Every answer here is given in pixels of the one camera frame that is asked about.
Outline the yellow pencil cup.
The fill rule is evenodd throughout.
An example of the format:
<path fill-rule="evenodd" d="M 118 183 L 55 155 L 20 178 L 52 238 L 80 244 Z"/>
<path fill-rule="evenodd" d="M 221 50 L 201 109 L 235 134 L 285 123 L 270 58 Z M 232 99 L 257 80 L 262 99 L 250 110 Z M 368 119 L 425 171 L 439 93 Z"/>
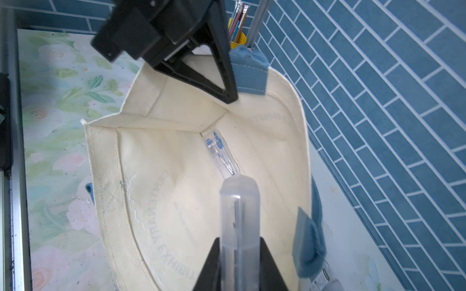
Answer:
<path fill-rule="evenodd" d="M 230 48 L 234 49 L 238 46 L 244 46 L 246 44 L 247 38 L 246 35 L 243 33 L 243 20 L 238 20 L 235 28 L 233 30 L 231 41 L 230 41 Z"/>

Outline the clear compass case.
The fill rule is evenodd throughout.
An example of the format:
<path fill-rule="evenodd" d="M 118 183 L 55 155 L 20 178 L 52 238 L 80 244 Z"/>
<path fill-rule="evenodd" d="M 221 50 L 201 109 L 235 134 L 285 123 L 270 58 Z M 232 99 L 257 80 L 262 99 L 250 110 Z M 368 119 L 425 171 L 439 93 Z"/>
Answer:
<path fill-rule="evenodd" d="M 245 175 L 220 189 L 220 273 L 223 291 L 259 290 L 260 192 Z"/>
<path fill-rule="evenodd" d="M 241 174 L 227 142 L 218 129 L 207 130 L 203 134 L 203 138 L 211 160 L 224 179 Z"/>
<path fill-rule="evenodd" d="M 311 280 L 309 291 L 344 291 L 341 282 L 333 275 L 330 265 L 324 261 L 320 273 Z"/>

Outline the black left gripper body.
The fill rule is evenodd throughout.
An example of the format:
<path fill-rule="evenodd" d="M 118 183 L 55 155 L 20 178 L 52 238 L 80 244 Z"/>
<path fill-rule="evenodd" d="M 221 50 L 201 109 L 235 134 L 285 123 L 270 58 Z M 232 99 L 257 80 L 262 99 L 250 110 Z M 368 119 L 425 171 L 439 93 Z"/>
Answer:
<path fill-rule="evenodd" d="M 91 41 L 109 62 L 122 52 L 152 67 L 179 69 L 187 55 L 208 46 L 218 60 L 209 11 L 215 1 L 119 1 Z"/>

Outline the coloured pencils bundle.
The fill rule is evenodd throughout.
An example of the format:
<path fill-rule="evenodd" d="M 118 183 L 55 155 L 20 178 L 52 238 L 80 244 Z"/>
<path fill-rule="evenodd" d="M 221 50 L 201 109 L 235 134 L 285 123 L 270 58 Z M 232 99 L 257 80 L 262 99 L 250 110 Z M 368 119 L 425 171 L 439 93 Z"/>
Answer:
<path fill-rule="evenodd" d="M 231 36 L 232 36 L 233 30 L 235 28 L 237 21 L 243 20 L 245 23 L 249 8 L 250 6 L 243 1 L 235 2 L 233 14 L 230 17 L 229 23 L 228 23 L 228 33 L 229 33 L 230 41 L 231 41 Z"/>

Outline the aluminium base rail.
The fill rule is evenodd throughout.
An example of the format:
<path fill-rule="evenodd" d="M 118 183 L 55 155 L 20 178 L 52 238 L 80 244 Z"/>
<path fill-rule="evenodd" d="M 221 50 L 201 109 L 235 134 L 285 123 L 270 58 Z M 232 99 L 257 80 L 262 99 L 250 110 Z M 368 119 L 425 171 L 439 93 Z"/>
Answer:
<path fill-rule="evenodd" d="M 1 290 L 30 291 L 32 270 L 18 52 L 18 19 L 1 8 Z"/>

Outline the cream canvas tote bag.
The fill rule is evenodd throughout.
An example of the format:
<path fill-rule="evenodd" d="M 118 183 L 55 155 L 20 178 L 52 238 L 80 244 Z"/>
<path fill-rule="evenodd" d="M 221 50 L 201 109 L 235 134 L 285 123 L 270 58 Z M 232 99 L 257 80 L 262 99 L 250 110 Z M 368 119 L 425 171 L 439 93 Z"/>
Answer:
<path fill-rule="evenodd" d="M 223 177 L 206 144 L 213 131 L 258 185 L 260 234 L 287 288 L 323 268 L 302 102 L 261 51 L 229 55 L 232 104 L 144 64 L 118 113 L 84 123 L 100 231 L 122 291 L 194 287 L 220 235 Z"/>

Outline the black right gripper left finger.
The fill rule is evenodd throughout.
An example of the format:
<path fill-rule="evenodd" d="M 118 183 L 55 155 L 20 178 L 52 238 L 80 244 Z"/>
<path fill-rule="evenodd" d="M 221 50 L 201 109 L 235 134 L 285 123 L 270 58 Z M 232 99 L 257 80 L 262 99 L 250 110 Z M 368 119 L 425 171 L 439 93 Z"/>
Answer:
<path fill-rule="evenodd" d="M 221 291 L 220 239 L 217 237 L 192 289 L 193 291 Z"/>

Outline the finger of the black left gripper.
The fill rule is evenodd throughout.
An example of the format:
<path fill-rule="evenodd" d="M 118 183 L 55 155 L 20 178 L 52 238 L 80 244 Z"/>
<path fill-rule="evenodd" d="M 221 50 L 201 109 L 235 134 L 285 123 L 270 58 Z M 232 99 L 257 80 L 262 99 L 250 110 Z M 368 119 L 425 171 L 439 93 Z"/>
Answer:
<path fill-rule="evenodd" d="M 238 99 L 223 1 L 168 1 L 152 21 L 154 70 L 225 104 Z"/>

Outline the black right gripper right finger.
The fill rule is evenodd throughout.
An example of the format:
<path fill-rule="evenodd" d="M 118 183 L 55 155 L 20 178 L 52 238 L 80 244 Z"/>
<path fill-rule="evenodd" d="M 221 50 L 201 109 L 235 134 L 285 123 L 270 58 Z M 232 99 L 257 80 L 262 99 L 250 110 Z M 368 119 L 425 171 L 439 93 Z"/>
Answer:
<path fill-rule="evenodd" d="M 288 291 L 271 252 L 264 240 L 260 238 L 260 291 Z"/>

